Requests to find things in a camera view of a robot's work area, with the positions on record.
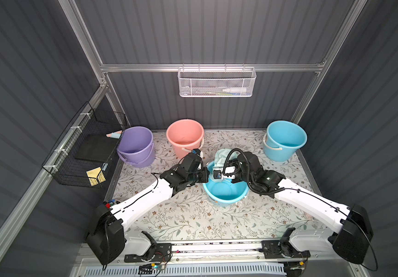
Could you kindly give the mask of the light green cloth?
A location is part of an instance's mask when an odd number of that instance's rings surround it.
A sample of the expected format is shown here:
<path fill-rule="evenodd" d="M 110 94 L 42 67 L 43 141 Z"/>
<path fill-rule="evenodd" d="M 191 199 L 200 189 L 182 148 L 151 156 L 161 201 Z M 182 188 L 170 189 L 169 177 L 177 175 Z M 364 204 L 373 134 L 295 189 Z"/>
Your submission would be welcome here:
<path fill-rule="evenodd" d="M 224 162 L 230 152 L 231 152 L 231 149 L 229 149 L 229 148 L 223 148 L 216 152 L 213 170 L 219 170 L 224 167 Z M 238 154 L 239 154 L 239 152 L 236 152 L 236 151 L 234 151 L 231 154 L 230 159 L 227 163 L 227 167 L 230 167 L 231 161 L 236 159 L 238 157 Z"/>

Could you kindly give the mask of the blue bucket with label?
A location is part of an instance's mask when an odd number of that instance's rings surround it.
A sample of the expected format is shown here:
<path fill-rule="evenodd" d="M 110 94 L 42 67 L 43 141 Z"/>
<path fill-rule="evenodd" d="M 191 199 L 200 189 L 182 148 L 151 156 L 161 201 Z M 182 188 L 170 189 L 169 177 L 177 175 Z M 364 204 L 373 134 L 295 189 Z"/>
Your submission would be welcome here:
<path fill-rule="evenodd" d="M 209 162 L 209 179 L 207 183 L 202 184 L 210 202 L 220 207 L 227 207 L 235 204 L 248 196 L 248 186 L 245 182 L 232 183 L 227 179 L 222 182 L 216 182 L 213 177 L 214 162 Z"/>

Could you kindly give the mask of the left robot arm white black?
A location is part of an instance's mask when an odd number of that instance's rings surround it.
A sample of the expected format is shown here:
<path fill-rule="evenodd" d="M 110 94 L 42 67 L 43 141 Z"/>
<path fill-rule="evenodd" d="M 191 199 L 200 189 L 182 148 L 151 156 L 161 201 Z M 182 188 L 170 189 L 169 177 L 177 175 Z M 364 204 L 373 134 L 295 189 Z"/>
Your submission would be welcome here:
<path fill-rule="evenodd" d="M 88 225 L 86 243 L 106 269 L 123 251 L 144 261 L 154 257 L 157 243 L 148 232 L 126 234 L 126 230 L 155 206 L 197 183 L 208 182 L 209 170 L 203 165 L 199 149 L 164 171 L 146 189 L 111 208 L 95 209 Z"/>

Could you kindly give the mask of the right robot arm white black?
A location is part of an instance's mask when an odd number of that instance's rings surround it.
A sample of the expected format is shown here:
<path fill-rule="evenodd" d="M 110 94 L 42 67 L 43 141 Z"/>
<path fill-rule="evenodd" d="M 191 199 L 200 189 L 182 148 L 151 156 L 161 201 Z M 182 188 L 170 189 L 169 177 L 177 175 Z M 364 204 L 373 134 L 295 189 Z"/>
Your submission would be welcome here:
<path fill-rule="evenodd" d="M 237 154 L 236 158 L 232 157 L 233 153 Z M 367 211 L 362 206 L 349 207 L 316 195 L 274 170 L 265 170 L 256 155 L 238 148 L 231 150 L 226 157 L 223 174 L 232 177 L 233 183 L 246 182 L 248 188 L 260 196 L 299 208 L 328 228 L 326 232 L 299 232 L 289 227 L 276 248 L 282 256 L 332 249 L 344 260 L 362 264 L 367 253 L 373 252 L 371 240 L 374 233 Z"/>

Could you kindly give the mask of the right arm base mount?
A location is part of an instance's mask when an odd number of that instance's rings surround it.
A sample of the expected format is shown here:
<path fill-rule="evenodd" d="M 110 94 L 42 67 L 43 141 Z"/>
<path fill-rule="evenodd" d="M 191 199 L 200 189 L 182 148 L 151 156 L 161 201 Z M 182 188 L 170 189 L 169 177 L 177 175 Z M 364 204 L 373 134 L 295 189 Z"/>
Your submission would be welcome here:
<path fill-rule="evenodd" d="M 258 250 L 263 253 L 266 259 L 279 259 L 279 258 L 303 258 L 304 260 L 311 256 L 308 250 L 299 251 L 295 249 L 291 243 L 291 235 L 295 232 L 296 228 L 288 228 L 280 239 L 271 239 L 261 241 L 261 248 Z"/>

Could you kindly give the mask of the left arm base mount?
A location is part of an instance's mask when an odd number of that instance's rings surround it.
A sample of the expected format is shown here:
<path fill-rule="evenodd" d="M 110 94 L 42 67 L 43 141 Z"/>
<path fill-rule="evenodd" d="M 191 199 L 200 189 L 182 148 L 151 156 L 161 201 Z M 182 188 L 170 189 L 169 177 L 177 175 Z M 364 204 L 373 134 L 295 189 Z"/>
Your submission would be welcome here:
<path fill-rule="evenodd" d="M 145 231 L 140 233 L 128 232 L 125 234 L 124 262 L 161 262 L 172 254 L 172 243 L 156 242 Z"/>

